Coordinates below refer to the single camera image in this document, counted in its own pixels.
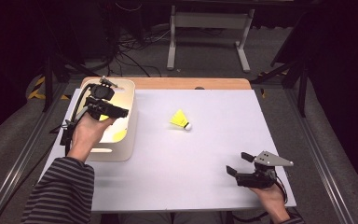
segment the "striped shirt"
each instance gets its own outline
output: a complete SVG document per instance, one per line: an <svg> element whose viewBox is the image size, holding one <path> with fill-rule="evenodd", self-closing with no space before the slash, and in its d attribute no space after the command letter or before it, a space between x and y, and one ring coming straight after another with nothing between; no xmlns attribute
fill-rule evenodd
<svg viewBox="0 0 358 224"><path fill-rule="evenodd" d="M56 159L33 189L21 223L89 223L94 169L76 159Z"/></svg>

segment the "shuttlecock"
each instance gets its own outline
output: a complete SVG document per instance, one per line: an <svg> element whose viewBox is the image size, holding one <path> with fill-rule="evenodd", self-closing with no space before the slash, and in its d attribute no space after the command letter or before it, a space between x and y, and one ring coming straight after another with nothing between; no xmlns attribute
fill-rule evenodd
<svg viewBox="0 0 358 224"><path fill-rule="evenodd" d="M183 111L179 109L171 118L171 123L184 128L187 131L191 130L191 124L187 121L187 118Z"/></svg>

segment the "human hand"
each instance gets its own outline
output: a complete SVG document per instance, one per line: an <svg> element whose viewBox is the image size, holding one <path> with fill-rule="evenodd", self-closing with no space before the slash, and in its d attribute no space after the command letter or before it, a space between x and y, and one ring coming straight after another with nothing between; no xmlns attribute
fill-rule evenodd
<svg viewBox="0 0 358 224"><path fill-rule="evenodd" d="M268 189L249 189L257 195L274 223L282 223L290 219L284 207L282 191L276 184Z"/></svg>
<svg viewBox="0 0 358 224"><path fill-rule="evenodd" d="M76 125L72 136L72 148L68 152L68 157L79 161L85 161L95 144L103 138L103 132L112 125L116 119L96 120L89 113L85 113Z"/></svg>

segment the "black backdrop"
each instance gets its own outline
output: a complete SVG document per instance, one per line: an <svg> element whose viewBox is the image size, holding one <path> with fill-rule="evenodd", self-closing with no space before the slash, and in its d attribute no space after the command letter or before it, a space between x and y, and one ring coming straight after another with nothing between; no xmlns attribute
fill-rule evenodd
<svg viewBox="0 0 358 224"><path fill-rule="evenodd" d="M20 1L0 0L0 125L26 103L25 91L42 66L37 33Z"/></svg>
<svg viewBox="0 0 358 224"><path fill-rule="evenodd" d="M358 1L338 0L310 70L318 100L358 173Z"/></svg>

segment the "finger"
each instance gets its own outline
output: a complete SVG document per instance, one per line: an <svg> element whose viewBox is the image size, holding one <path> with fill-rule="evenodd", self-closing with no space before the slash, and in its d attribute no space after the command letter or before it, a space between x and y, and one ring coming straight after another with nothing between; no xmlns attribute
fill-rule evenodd
<svg viewBox="0 0 358 224"><path fill-rule="evenodd" d="M112 119L112 118L107 118L101 121L101 123L103 124L103 126L105 128L109 127L110 125L112 125L114 122L116 121L116 119Z"/></svg>

